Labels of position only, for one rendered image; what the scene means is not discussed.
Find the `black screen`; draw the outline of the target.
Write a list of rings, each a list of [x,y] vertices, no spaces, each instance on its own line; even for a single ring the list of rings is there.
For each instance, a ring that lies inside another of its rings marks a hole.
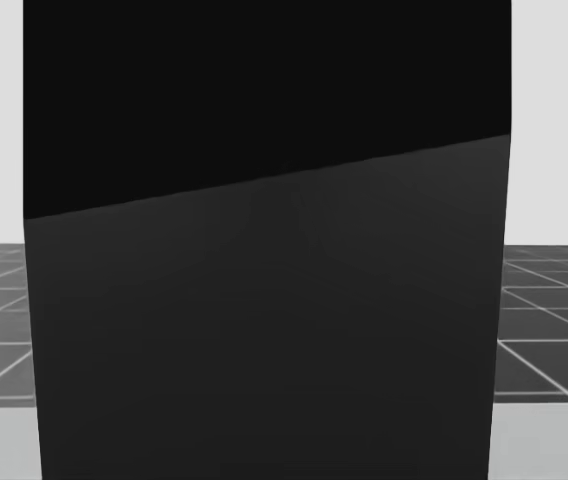
[[[23,0],[43,480],[488,480],[512,0]]]

